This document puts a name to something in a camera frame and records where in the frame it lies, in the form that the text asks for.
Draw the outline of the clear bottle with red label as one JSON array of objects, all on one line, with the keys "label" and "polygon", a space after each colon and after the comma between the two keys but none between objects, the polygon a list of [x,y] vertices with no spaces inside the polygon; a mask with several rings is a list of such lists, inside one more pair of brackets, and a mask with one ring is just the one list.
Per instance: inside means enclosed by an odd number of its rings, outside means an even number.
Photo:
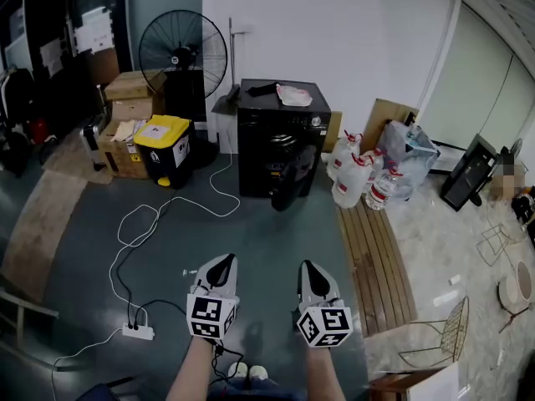
[{"label": "clear bottle with red label", "polygon": [[373,211],[382,210],[399,188],[402,174],[395,167],[383,170],[366,193],[365,203]]}]

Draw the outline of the wooden slat mat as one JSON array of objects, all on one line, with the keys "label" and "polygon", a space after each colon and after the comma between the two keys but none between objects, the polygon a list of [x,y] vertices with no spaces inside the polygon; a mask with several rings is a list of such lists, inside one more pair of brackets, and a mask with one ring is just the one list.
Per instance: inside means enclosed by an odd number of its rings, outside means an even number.
[{"label": "wooden slat mat", "polygon": [[386,212],[373,211],[361,200],[349,209],[339,207],[337,214],[363,336],[369,338],[414,322],[415,299]]}]

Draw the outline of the person's legs in jeans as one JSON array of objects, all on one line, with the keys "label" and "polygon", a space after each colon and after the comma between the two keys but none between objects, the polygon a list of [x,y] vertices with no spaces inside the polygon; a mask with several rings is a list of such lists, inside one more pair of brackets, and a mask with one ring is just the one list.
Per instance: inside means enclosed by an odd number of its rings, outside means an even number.
[{"label": "person's legs in jeans", "polygon": [[213,383],[206,401],[303,401],[303,396],[269,378],[229,378]]}]

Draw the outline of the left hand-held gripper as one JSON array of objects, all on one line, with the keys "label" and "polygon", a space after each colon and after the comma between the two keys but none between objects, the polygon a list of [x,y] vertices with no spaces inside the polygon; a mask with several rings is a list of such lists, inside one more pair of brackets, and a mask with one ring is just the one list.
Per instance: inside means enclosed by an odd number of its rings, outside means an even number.
[{"label": "left hand-held gripper", "polygon": [[186,300],[186,321],[193,337],[222,341],[227,335],[237,317],[240,302],[235,296],[237,263],[236,256],[227,253],[198,269],[197,286],[191,288]]}]

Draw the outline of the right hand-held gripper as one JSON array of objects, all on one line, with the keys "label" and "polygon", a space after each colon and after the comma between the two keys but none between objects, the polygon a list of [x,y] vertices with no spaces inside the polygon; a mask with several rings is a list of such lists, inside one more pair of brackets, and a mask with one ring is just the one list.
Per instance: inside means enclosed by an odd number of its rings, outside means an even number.
[{"label": "right hand-held gripper", "polygon": [[317,263],[304,260],[298,269],[299,303],[308,303],[309,286],[317,297],[336,299],[300,310],[297,329],[310,348],[338,347],[354,331],[351,310],[338,299],[335,279]]}]

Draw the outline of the red fire extinguisher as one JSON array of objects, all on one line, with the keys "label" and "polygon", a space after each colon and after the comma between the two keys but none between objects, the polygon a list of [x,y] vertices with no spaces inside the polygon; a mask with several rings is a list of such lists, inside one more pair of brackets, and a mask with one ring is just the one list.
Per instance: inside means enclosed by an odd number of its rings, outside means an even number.
[{"label": "red fire extinguisher", "polygon": [[37,117],[28,122],[31,139],[35,145],[43,145],[50,136],[47,121],[43,117]]}]

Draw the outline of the black washing machine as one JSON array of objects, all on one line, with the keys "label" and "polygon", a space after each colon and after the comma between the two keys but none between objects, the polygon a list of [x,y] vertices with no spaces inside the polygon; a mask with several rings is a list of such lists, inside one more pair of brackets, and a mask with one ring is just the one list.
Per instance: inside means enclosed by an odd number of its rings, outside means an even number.
[{"label": "black washing machine", "polygon": [[[277,93],[252,97],[247,90],[277,82],[307,90],[308,107],[288,107]],[[269,198],[275,182],[292,156],[305,145],[315,145],[316,161],[299,197],[310,192],[329,127],[331,108],[316,83],[274,79],[243,79],[237,102],[239,192],[246,197]]]}]

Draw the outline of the silver suitcase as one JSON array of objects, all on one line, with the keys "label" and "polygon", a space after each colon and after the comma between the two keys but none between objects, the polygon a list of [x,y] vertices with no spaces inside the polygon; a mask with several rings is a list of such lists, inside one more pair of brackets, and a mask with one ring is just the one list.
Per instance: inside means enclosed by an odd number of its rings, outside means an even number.
[{"label": "silver suitcase", "polygon": [[109,121],[110,118],[106,114],[97,114],[79,132],[85,152],[92,161],[95,171],[100,171],[105,167],[105,162],[99,154],[97,140]]}]

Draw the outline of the black rectangular appliance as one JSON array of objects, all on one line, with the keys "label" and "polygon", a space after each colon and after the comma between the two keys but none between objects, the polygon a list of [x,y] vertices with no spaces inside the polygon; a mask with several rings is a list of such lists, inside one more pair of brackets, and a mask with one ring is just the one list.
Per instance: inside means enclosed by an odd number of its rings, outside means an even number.
[{"label": "black rectangular appliance", "polygon": [[454,211],[459,211],[474,195],[490,175],[497,153],[494,147],[476,134],[447,176],[441,187],[440,198]]}]

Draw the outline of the person's right forearm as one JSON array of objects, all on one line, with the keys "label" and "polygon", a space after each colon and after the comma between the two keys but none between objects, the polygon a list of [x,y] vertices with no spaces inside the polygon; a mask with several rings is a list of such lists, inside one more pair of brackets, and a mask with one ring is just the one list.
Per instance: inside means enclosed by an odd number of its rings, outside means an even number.
[{"label": "person's right forearm", "polygon": [[307,348],[308,401],[346,401],[328,348]]}]

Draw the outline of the black bag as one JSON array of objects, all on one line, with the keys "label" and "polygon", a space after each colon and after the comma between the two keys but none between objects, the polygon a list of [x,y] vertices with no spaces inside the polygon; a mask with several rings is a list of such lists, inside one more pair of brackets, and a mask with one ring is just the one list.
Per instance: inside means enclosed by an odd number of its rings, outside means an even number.
[{"label": "black bag", "polygon": [[521,223],[522,231],[527,234],[535,247],[535,196],[521,194],[513,198],[512,210]]}]

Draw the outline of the clear plastic bag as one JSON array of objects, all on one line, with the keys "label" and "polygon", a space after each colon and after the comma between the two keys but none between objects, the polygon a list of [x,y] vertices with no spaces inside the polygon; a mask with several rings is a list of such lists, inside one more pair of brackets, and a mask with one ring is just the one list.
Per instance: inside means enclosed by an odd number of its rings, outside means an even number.
[{"label": "clear plastic bag", "polygon": [[385,124],[377,147],[384,153],[384,167],[396,166],[403,175],[395,198],[405,201],[412,197],[440,156],[419,125],[406,126],[397,120]]}]

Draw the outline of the black bin with yellow lid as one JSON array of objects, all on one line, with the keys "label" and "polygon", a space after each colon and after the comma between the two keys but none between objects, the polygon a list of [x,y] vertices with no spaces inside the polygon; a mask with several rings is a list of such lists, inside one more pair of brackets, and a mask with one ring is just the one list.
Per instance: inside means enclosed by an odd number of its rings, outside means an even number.
[{"label": "black bin with yellow lid", "polygon": [[194,124],[189,119],[154,114],[134,142],[148,176],[157,184],[181,189],[191,177]]}]

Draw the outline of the white paper notice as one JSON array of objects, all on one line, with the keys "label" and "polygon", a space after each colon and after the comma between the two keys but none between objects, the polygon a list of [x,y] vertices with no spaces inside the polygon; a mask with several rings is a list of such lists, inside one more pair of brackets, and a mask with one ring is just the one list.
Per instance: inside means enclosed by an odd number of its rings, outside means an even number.
[{"label": "white paper notice", "polygon": [[82,15],[82,26],[74,30],[76,50],[92,54],[113,48],[114,34],[110,11],[105,7],[92,9]]}]

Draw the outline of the black rectangular box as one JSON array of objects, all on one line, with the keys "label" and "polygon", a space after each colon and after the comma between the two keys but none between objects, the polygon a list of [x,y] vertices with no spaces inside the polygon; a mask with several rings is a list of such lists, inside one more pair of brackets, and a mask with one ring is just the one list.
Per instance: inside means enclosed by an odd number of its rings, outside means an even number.
[{"label": "black rectangular box", "polygon": [[194,122],[206,121],[204,77],[201,70],[166,72],[164,95],[168,115]]}]

